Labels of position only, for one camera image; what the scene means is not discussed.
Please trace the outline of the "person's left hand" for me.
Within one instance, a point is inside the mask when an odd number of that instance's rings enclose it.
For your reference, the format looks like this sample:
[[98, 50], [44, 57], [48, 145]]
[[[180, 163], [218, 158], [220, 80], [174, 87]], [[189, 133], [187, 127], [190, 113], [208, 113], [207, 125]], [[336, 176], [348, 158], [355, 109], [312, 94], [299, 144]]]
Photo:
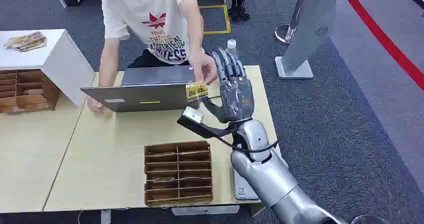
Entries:
[[191, 53], [188, 59], [194, 70], [195, 81], [210, 85], [217, 77], [217, 66], [215, 60], [202, 51]]

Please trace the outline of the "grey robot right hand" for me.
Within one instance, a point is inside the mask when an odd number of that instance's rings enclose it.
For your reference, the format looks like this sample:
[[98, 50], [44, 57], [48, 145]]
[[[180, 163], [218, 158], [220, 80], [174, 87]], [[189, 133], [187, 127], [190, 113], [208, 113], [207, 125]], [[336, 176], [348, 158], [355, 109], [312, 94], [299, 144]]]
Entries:
[[211, 55], [217, 66], [221, 106], [214, 104], [210, 97], [202, 99], [204, 106], [224, 124], [250, 119], [255, 102], [243, 63], [232, 51], [221, 47]]

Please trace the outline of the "person's right hand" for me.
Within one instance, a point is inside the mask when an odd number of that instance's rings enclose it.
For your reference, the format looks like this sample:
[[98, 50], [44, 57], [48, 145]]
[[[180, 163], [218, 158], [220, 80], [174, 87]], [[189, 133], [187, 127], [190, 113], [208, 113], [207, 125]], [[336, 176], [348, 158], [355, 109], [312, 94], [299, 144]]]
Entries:
[[87, 98], [87, 105], [91, 112], [101, 114], [104, 112], [104, 105], [93, 99], [91, 96]]

